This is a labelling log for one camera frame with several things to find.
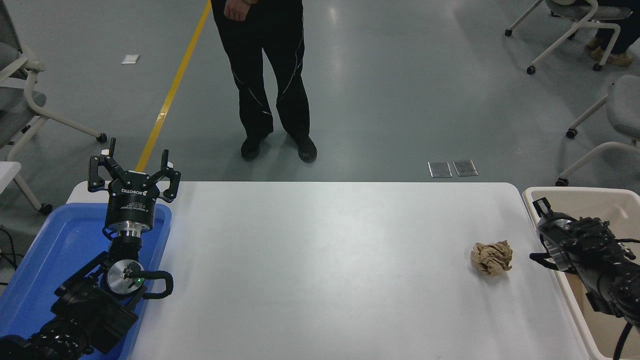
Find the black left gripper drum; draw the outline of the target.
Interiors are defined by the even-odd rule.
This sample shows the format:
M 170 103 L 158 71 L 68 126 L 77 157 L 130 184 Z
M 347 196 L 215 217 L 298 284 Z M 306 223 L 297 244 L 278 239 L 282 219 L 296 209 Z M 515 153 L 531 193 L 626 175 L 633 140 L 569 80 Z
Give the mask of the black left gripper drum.
M 160 192 L 155 184 L 144 185 L 150 178 L 145 173 L 127 171 L 124 179 L 114 178 L 109 183 L 105 228 L 121 230 L 125 223 L 137 223 L 142 230 L 153 229 Z

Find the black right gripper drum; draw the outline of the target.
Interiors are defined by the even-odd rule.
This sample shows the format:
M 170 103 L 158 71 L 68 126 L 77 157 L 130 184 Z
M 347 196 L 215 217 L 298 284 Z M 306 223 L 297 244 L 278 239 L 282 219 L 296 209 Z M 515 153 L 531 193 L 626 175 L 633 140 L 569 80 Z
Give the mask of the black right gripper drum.
M 546 253 L 550 253 L 552 262 L 557 265 L 559 272 L 570 271 L 570 258 L 562 243 L 569 239 L 567 230 L 570 225 L 570 217 L 554 217 L 552 222 L 537 223 L 537 234 Z

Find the person's hand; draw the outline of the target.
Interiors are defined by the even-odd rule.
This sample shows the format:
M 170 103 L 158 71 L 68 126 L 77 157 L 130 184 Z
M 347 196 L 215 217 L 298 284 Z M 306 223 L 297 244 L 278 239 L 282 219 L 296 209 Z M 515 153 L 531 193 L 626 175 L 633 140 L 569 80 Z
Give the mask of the person's hand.
M 244 22 L 252 5 L 249 0 L 226 0 L 222 13 L 227 19 Z

